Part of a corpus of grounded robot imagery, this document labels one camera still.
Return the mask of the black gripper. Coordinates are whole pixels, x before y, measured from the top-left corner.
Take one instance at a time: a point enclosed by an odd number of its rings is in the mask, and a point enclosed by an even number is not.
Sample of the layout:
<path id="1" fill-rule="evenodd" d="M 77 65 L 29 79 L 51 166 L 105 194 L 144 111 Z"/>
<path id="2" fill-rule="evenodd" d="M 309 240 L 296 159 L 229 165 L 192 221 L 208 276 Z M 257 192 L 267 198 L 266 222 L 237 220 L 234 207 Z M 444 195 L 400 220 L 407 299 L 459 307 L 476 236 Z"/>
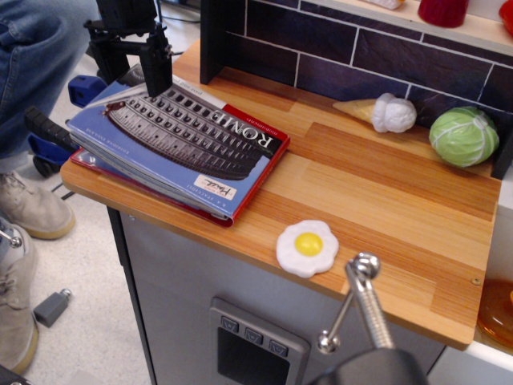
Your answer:
<path id="1" fill-rule="evenodd" d="M 139 59 L 147 93 L 155 97 L 172 85 L 171 46 L 163 26 L 156 21 L 153 1 L 97 1 L 100 20 L 87 21 L 89 48 L 101 77 L 116 81 L 129 69 L 122 51 L 140 51 Z"/>

